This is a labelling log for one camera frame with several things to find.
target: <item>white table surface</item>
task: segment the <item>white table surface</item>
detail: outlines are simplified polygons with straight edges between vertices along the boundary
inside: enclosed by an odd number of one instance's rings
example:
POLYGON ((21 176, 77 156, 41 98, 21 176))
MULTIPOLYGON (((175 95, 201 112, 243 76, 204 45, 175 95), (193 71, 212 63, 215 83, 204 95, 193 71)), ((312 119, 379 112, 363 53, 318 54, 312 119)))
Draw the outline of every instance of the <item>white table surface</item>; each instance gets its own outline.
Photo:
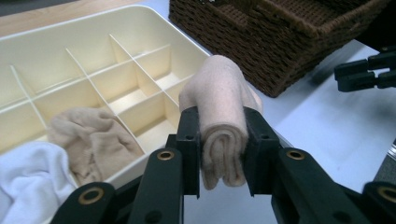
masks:
MULTIPOLYGON (((169 1, 148 0, 166 19, 169 1)), ((377 54, 351 41, 277 98, 259 91, 264 118, 294 147, 309 152, 337 183, 361 192, 372 181, 396 137, 396 90, 337 90, 332 73, 340 63, 377 54)), ((251 198, 248 186, 222 183, 201 198, 185 197, 185 223, 276 223, 271 196, 251 198)))

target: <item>wicker basket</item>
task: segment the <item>wicker basket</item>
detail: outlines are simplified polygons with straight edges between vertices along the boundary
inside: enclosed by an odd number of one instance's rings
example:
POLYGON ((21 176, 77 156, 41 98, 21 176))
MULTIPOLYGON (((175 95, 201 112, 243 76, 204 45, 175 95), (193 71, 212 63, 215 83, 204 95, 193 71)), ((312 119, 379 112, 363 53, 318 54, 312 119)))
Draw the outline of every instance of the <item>wicker basket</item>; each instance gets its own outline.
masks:
POLYGON ((363 32, 389 0, 170 0, 169 19, 277 97, 363 32))

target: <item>beige towel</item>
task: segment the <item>beige towel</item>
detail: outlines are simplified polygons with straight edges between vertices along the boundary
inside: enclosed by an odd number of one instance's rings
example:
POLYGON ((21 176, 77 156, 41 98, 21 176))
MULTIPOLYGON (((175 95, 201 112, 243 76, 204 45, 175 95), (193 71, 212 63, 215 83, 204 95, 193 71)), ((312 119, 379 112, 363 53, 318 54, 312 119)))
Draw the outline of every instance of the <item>beige towel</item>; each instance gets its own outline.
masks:
POLYGON ((179 95, 180 111, 192 106, 198 107, 200 117, 205 187, 213 189, 220 178, 227 186, 243 185, 240 156, 248 142, 243 106, 262 112, 262 100, 233 61, 215 55, 205 60, 179 95))
POLYGON ((67 151, 80 185, 104 181, 143 155, 115 117, 97 108, 76 107, 55 116, 48 137, 67 151))

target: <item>cream plastic tray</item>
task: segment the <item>cream plastic tray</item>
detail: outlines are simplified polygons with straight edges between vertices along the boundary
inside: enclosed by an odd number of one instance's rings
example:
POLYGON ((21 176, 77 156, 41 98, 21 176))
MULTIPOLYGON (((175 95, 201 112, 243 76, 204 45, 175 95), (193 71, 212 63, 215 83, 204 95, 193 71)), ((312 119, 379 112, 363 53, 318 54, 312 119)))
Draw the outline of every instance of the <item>cream plastic tray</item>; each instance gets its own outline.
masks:
POLYGON ((101 107, 145 153, 107 180, 119 187, 176 133, 178 93, 207 57, 141 6, 0 38, 0 153, 47 140, 49 121, 68 108, 101 107))

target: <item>rolled towel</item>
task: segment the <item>rolled towel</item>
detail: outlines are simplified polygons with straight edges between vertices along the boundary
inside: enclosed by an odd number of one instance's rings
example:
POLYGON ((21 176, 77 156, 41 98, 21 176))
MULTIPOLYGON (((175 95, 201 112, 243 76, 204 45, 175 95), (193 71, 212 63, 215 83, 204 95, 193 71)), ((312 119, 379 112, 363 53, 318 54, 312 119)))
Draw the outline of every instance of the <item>rolled towel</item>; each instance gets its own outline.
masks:
POLYGON ((48 138, 67 151, 80 185, 104 181, 143 155, 115 116, 98 108, 76 107, 55 116, 48 138))
POLYGON ((227 186, 246 179, 240 156, 248 142, 243 106, 262 112, 262 100, 249 87, 239 67, 215 55, 205 60, 179 95, 179 109, 198 107, 203 148, 202 176, 207 189, 220 178, 227 186))
POLYGON ((43 223, 77 188, 66 152, 29 142, 0 156, 0 223, 43 223))

